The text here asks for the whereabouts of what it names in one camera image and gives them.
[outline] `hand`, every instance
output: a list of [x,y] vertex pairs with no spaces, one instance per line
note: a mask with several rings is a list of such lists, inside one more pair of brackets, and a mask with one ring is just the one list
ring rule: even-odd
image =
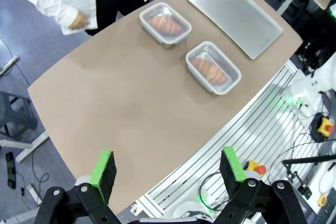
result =
[[86,27],[88,24],[89,24],[88,18],[83,12],[79,10],[77,17],[72,22],[72,24],[69,26],[69,28],[72,30],[77,30],[77,29]]

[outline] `plastic container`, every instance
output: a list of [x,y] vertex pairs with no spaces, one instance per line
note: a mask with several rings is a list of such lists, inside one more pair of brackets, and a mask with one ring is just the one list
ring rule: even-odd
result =
[[[196,69],[191,63],[193,59],[210,61],[219,67],[226,75],[227,80],[223,84],[213,84]],[[189,51],[186,55],[186,62],[189,71],[194,77],[209,91],[222,95],[228,93],[241,79],[242,73],[239,69],[226,57],[226,55],[210,41],[205,41],[197,47]]]
[[[149,20],[154,17],[168,17],[174,20],[182,28],[182,32],[178,34],[167,34],[158,31],[152,25]],[[172,48],[173,46],[181,43],[188,34],[191,32],[191,24],[185,20],[180,14],[178,14],[173,8],[166,3],[157,3],[147,8],[140,13],[140,20],[142,26],[165,48]]]

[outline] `black keyboard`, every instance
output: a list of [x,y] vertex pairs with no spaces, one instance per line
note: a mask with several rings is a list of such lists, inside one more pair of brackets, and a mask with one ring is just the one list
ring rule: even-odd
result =
[[316,216],[314,224],[326,224],[331,213],[336,207],[336,190],[332,188],[328,194],[327,204],[321,208]]

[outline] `silver baking tray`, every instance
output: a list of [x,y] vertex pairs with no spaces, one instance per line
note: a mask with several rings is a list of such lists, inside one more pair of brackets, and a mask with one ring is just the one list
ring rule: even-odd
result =
[[283,29],[252,0],[189,0],[251,59],[257,58]]

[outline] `croissant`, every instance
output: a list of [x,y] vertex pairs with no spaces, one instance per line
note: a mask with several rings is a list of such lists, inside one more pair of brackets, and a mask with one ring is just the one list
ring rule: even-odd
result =
[[226,74],[211,61],[194,58],[191,60],[191,64],[211,84],[222,85],[227,81]]
[[160,16],[150,18],[148,23],[154,27],[155,30],[164,34],[181,34],[183,32],[182,27],[168,17]]

